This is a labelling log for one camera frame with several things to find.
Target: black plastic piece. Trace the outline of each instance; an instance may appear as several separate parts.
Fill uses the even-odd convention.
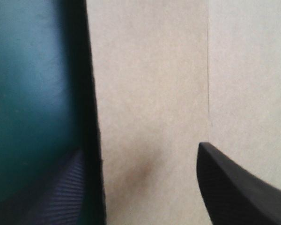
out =
[[[200,143],[197,176],[214,225],[281,225],[281,191],[210,143]]]
[[[66,154],[34,185],[0,203],[0,225],[75,225],[85,190],[82,150]]]

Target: beige surface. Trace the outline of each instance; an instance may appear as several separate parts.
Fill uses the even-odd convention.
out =
[[[281,0],[210,0],[210,142],[281,188]]]
[[[208,139],[281,188],[281,0],[88,7],[108,224],[210,225],[195,176]]]
[[[205,225],[196,181],[207,140],[204,0],[90,0],[110,225]]]

